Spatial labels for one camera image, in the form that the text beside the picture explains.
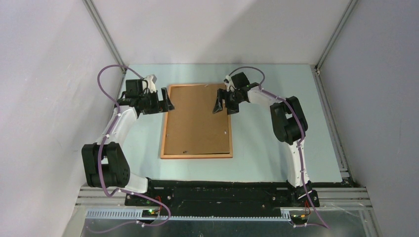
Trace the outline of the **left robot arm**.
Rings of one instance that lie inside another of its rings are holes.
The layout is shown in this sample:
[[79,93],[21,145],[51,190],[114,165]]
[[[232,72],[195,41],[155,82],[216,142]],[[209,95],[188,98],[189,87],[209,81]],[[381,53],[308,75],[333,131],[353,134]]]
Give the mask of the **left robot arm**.
[[137,193],[143,205],[152,205],[156,192],[148,187],[148,179],[131,172],[123,152],[123,143],[140,115],[174,110],[165,87],[159,100],[155,75],[144,79],[128,79],[121,98],[114,101],[114,110],[102,135],[93,144],[82,147],[82,159],[88,186],[116,187]]

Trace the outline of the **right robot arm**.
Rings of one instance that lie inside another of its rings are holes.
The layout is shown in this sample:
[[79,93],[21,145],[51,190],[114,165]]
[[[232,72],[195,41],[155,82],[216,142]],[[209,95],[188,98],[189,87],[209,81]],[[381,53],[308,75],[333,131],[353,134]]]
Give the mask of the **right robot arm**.
[[269,109],[274,135],[279,142],[288,145],[291,153],[287,160],[287,199],[291,205],[301,206],[306,202],[312,188],[305,170],[303,151],[308,124],[298,98],[274,95],[263,89],[259,83],[250,83],[244,73],[227,75],[224,84],[225,89],[217,90],[212,112],[216,114],[226,108],[228,115],[236,114],[242,102],[262,105]]

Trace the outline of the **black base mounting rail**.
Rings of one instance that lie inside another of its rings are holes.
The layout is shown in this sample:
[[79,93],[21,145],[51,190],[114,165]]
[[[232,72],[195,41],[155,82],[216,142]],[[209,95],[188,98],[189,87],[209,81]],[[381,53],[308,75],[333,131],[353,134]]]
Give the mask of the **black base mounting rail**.
[[302,199],[291,197],[287,182],[216,182],[148,180],[141,197],[128,191],[124,204],[145,207],[154,214],[178,216],[274,217],[284,208],[305,211],[320,207],[316,190]]

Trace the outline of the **left aluminium corner post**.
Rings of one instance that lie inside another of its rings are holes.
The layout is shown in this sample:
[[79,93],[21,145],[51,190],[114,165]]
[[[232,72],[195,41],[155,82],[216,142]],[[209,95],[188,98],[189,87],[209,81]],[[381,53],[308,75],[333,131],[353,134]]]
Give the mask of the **left aluminium corner post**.
[[85,5],[89,15],[91,16],[97,30],[99,31],[100,35],[102,36],[108,50],[110,51],[113,59],[117,64],[126,65],[122,59],[120,52],[117,49],[116,44],[114,43],[111,34],[109,33],[105,22],[103,21],[95,3],[93,0],[82,0],[83,4]]

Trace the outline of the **aluminium corner post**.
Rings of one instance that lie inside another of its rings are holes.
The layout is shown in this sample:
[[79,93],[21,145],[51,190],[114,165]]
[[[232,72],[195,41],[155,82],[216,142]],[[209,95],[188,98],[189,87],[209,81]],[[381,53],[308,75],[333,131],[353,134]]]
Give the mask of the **aluminium corner post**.
[[355,9],[355,7],[357,6],[358,2],[359,2],[358,0],[350,0],[349,3],[347,4],[342,16],[340,17],[340,19],[338,21],[338,24],[336,25],[336,27],[333,30],[325,48],[323,49],[319,60],[315,64],[316,70],[318,70],[318,71],[321,70],[322,66],[324,65],[324,62],[326,61],[329,53],[331,52],[334,44],[336,43],[339,35],[341,34],[343,28],[345,27],[346,22],[348,21],[348,19],[352,15],[352,12]]
[[110,51],[113,59],[117,64],[126,65],[122,59],[120,52],[117,49],[116,44],[114,43],[111,34],[109,33],[105,22],[103,21],[95,3],[93,0],[82,0],[83,4],[85,5],[89,15],[91,16],[97,30],[99,31],[100,35],[102,36],[108,50]]

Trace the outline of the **right aluminium corner post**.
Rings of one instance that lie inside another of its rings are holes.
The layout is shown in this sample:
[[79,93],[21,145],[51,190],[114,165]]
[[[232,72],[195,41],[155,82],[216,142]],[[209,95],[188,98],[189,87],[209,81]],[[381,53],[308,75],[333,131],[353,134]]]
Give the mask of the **right aluminium corner post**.
[[347,4],[342,16],[340,17],[340,19],[338,21],[338,24],[336,25],[336,27],[333,30],[325,48],[323,49],[319,60],[315,64],[316,70],[318,70],[318,71],[321,70],[322,66],[324,65],[324,62],[326,61],[329,53],[331,52],[334,44],[336,43],[339,35],[341,34],[343,28],[345,27],[346,22],[348,21],[348,19],[352,15],[352,12],[355,9],[355,7],[357,6],[358,2],[359,2],[358,0],[350,0],[349,3]]

